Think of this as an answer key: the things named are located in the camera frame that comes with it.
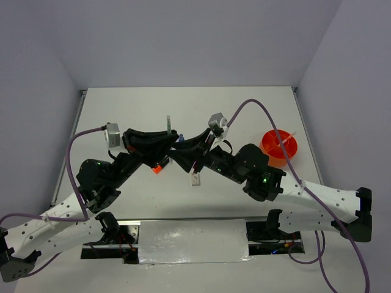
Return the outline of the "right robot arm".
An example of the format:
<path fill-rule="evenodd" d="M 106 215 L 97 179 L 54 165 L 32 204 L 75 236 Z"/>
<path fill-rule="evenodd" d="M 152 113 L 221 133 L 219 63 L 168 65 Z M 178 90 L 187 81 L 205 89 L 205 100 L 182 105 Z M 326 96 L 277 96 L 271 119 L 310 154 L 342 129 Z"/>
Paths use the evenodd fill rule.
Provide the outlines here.
<path fill-rule="evenodd" d="M 268 212 L 266 234 L 279 239 L 284 234 L 305 230 L 337 231 L 345 239 L 369 242 L 372 235 L 370 189 L 333 189 L 306 180 L 268 164 L 269 158 L 250 143 L 236 153 L 216 144 L 213 133 L 176 142 L 169 157 L 185 172 L 198 173 L 204 167 L 242 184 L 243 192 L 256 201 L 287 202 L 311 209 L 296 214 L 272 209 Z"/>

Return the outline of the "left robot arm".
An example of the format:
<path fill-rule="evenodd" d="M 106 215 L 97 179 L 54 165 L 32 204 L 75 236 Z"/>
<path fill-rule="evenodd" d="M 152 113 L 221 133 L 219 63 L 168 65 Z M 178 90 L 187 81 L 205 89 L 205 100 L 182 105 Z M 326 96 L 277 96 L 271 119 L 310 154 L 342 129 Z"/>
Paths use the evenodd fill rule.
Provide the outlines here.
<path fill-rule="evenodd" d="M 118 154 L 112 162 L 86 159 L 74 175 L 70 163 L 73 142 L 86 134 L 104 132 L 107 149 Z M 25 218 L 14 228 L 1 228 L 1 277 L 10 283 L 38 273 L 40 261 L 53 261 L 62 251 L 79 244 L 115 242 L 120 227 L 107 208 L 120 195 L 120 187 L 141 166 L 155 168 L 179 138 L 175 130 L 120 133 L 117 124 L 81 131 L 69 141 L 65 167 L 73 188 L 64 201 L 40 215 L 11 213 L 1 218 Z"/>

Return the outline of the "orange pen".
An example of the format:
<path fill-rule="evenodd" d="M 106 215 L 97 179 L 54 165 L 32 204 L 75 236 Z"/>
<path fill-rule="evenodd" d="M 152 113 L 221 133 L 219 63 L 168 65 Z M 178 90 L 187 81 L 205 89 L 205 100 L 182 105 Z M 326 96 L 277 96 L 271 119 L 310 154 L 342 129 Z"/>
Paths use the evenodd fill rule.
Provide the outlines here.
<path fill-rule="evenodd" d="M 291 138 L 294 137 L 295 134 L 296 134 L 296 132 L 293 132 L 292 134 L 288 135 L 288 136 L 282 141 L 282 143 L 278 144 L 278 147 L 282 147 L 283 145 L 285 145 Z"/>

